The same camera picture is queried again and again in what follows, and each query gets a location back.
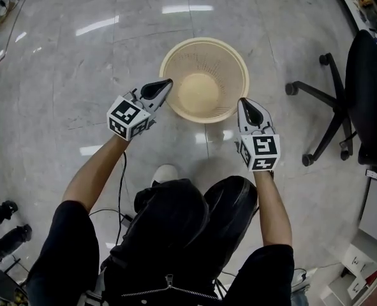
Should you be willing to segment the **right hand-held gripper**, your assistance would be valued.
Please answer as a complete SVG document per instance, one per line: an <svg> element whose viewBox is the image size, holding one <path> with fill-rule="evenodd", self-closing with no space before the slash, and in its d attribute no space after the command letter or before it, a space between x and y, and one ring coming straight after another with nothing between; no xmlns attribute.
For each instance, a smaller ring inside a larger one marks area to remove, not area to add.
<svg viewBox="0 0 377 306"><path fill-rule="evenodd" d="M237 150L248 171L273 171L281 156L281 148L270 113L256 101L240 98L237 122L241 133ZM248 133L248 125L256 130Z"/></svg>

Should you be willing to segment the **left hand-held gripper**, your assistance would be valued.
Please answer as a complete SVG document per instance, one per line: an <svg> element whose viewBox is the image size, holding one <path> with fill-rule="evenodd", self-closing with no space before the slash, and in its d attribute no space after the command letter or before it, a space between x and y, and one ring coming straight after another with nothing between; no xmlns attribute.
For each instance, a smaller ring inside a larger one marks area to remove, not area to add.
<svg viewBox="0 0 377 306"><path fill-rule="evenodd" d="M155 122L155 111L163 104L173 87L172 79L145 84L118 96L107 112L107 126L111 132L130 142Z"/></svg>

